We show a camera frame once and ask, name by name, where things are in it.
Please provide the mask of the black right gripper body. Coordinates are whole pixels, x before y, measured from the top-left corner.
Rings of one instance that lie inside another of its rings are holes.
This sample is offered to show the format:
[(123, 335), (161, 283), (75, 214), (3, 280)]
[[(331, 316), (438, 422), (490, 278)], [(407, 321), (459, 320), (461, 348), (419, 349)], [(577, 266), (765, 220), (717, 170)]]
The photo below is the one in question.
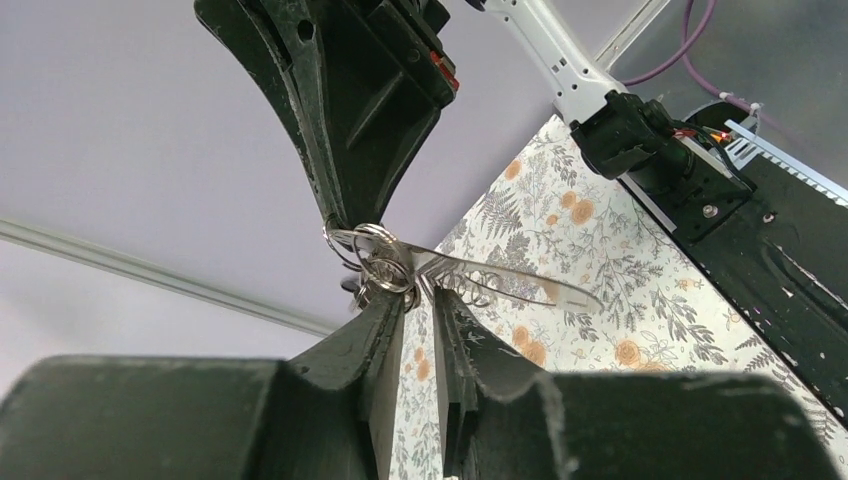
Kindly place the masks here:
[(366, 23), (403, 69), (438, 106), (456, 98), (456, 67), (438, 33), (450, 14), (439, 1), (364, 0), (357, 6)]

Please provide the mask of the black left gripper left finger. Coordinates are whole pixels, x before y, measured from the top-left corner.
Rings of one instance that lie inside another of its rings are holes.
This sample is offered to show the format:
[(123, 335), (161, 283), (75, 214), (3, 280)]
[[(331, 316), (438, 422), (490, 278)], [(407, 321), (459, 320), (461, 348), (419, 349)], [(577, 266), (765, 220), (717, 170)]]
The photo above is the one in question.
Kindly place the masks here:
[(384, 479), (404, 301), (290, 360), (60, 355), (1, 404), (5, 479)]

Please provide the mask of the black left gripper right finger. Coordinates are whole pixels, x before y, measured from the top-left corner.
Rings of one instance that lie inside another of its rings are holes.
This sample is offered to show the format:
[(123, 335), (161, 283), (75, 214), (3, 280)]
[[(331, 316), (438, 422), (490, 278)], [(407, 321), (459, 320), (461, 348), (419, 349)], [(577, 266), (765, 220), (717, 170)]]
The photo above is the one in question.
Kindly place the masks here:
[(835, 479), (802, 409), (732, 372), (552, 373), (432, 299), (443, 471), (458, 479)]

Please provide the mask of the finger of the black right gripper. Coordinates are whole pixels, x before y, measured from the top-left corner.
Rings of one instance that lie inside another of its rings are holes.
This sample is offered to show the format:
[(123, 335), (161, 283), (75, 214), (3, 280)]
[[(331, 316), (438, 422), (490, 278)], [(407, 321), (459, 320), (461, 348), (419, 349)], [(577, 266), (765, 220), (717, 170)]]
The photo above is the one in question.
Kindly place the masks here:
[(284, 34), (286, 27), (297, 26), (298, 13), (274, 15), (264, 1), (196, 1), (193, 8), (197, 20), (244, 68), (283, 125), (325, 224), (350, 227), (327, 129), (318, 125), (323, 113), (321, 82), (308, 72), (315, 59), (298, 59), (298, 41)]
[(446, 107), (403, 69), (358, 2), (311, 4), (324, 120), (350, 227), (380, 221)]

